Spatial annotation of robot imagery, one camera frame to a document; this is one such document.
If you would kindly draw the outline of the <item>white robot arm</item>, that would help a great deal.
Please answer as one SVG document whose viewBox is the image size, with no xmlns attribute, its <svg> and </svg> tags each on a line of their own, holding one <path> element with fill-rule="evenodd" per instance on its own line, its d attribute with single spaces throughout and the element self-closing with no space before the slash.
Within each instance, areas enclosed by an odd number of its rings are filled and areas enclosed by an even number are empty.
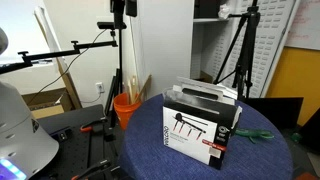
<svg viewBox="0 0 320 180">
<path fill-rule="evenodd" d="M 59 143 L 41 127 L 18 90 L 0 82 L 0 179 L 29 180 L 58 150 Z"/>
</svg>

